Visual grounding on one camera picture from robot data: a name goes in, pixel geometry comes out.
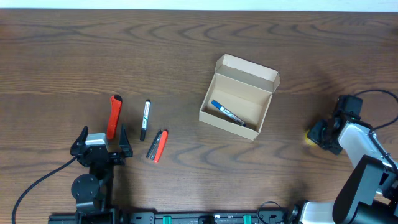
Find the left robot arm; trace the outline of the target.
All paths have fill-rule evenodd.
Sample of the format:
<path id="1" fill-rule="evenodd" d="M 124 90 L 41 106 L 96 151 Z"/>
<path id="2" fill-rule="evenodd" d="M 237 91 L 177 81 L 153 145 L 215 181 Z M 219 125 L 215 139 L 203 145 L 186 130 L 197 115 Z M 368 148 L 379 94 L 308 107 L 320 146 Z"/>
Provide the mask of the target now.
<path id="1" fill-rule="evenodd" d="M 70 154 L 89 173 L 77 177 L 71 192 L 76 202 L 77 223 L 129 223 L 129 215 L 112 204 L 114 167 L 133 156 L 125 127 L 121 127 L 119 152 L 108 151 L 105 133 L 90 134 L 85 126 L 72 144 Z"/>

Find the blue cap whiteboard marker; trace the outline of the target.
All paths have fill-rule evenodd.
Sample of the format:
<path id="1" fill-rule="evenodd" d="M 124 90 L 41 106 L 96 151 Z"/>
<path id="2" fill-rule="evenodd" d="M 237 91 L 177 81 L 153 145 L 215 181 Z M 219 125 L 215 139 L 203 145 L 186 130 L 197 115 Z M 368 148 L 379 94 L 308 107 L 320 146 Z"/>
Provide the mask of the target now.
<path id="1" fill-rule="evenodd" d="M 232 119 L 236 124 L 240 126 L 246 126 L 246 123 L 236 116 L 234 113 L 232 113 L 230 110 L 225 108 L 223 105 L 221 105 L 219 102 L 216 100 L 212 100 L 211 104 L 215 106 L 219 111 L 221 111 L 224 115 L 226 115 L 228 118 Z"/>

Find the brown cardboard box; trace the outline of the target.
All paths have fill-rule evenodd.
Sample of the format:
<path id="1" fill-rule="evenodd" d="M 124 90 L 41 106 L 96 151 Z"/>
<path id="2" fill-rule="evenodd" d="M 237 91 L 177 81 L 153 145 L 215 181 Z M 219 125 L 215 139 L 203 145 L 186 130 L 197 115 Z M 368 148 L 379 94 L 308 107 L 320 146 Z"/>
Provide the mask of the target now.
<path id="1" fill-rule="evenodd" d="M 199 120 L 246 139 L 255 140 L 261 132 L 273 94 L 280 85 L 277 70 L 224 54 L 215 66 L 215 72 L 203 103 Z M 216 100 L 246 126 L 236 124 L 215 106 Z"/>

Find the yellow tape roll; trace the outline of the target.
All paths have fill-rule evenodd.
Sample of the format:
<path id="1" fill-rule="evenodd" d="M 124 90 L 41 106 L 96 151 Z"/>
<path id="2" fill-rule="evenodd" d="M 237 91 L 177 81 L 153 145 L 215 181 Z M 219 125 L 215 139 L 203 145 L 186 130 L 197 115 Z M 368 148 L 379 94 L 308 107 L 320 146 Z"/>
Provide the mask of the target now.
<path id="1" fill-rule="evenodd" d="M 308 137 L 308 134 L 309 134 L 309 130 L 307 130 L 307 131 L 305 132 L 305 134 L 304 134 L 304 141 L 305 141 L 305 143 L 306 143 L 307 145 L 309 145 L 309 146 L 316 146 L 317 144 L 314 143 L 314 142 Z"/>

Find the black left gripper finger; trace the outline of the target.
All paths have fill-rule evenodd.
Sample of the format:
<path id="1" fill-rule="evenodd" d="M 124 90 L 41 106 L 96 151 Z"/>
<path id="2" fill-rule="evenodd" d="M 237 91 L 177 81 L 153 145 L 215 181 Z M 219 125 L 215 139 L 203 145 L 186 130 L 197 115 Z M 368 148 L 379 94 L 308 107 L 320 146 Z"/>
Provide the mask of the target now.
<path id="1" fill-rule="evenodd" d="M 132 147 L 127 138 L 125 125 L 121 126 L 121 132 L 120 132 L 120 137 L 119 137 L 119 147 L 121 148 L 121 151 L 124 154 L 124 157 L 132 157 L 133 156 Z"/>
<path id="2" fill-rule="evenodd" d="M 84 126 L 80 135 L 77 137 L 76 141 L 72 144 L 70 148 L 70 154 L 72 156 L 80 156 L 86 151 L 85 141 L 88 136 L 88 127 Z"/>

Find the red utility knife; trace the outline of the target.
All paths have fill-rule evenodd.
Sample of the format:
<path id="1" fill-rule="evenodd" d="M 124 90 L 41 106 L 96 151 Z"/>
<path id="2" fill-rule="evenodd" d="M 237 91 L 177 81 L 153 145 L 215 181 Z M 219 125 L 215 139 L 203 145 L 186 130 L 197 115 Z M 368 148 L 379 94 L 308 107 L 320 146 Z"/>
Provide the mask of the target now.
<path id="1" fill-rule="evenodd" d="M 112 140 L 116 134 L 116 128 L 118 126 L 119 115 L 123 104 L 123 99 L 120 95 L 113 95 L 110 98 L 111 112 L 108 121 L 108 127 L 106 130 L 106 138 Z"/>

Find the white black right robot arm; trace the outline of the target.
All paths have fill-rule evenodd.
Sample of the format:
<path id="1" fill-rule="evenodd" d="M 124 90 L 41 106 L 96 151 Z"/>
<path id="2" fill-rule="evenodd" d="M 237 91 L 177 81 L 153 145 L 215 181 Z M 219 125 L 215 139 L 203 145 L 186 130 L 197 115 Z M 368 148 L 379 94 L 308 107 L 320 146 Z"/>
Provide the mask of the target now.
<path id="1" fill-rule="evenodd" d="M 307 139 L 336 155 L 345 152 L 354 170 L 332 202 L 305 202 L 300 223 L 397 224 L 397 162 L 361 121 L 363 101 L 341 95 L 329 120 L 319 120 Z"/>

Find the black cap whiteboard marker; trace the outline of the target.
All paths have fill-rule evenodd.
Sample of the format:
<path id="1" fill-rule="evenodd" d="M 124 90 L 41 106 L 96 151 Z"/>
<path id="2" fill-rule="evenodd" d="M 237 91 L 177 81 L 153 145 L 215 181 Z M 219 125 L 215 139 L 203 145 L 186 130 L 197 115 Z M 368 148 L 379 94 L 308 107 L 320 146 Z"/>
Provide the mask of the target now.
<path id="1" fill-rule="evenodd" d="M 144 112 L 143 112 L 142 125 L 141 125 L 141 135 L 140 135 L 141 141 L 144 141 L 146 137 L 150 106 L 151 106 L 151 100 L 146 100 L 144 105 Z"/>

